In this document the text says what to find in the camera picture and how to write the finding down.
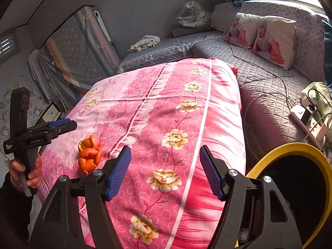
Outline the forearm in black sleeve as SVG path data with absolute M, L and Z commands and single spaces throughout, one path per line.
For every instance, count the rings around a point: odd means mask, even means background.
M 33 197 L 16 189 L 7 173 L 1 187 L 1 248 L 27 248 Z

